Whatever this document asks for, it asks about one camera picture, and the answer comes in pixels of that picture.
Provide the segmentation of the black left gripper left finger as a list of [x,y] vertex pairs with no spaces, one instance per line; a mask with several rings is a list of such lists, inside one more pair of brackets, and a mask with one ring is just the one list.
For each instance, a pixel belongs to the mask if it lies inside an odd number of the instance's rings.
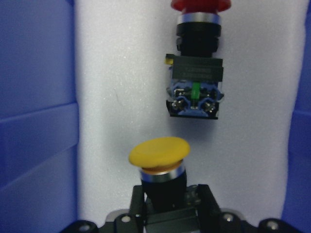
[[129,214],[135,217],[146,217],[145,192],[142,185],[133,187]]

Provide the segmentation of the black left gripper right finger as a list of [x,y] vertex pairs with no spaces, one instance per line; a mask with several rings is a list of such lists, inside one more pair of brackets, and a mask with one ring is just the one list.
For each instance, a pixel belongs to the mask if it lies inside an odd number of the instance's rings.
[[221,212],[220,207],[208,185],[199,184],[197,193],[199,199],[201,200],[198,207],[198,216],[216,216]]

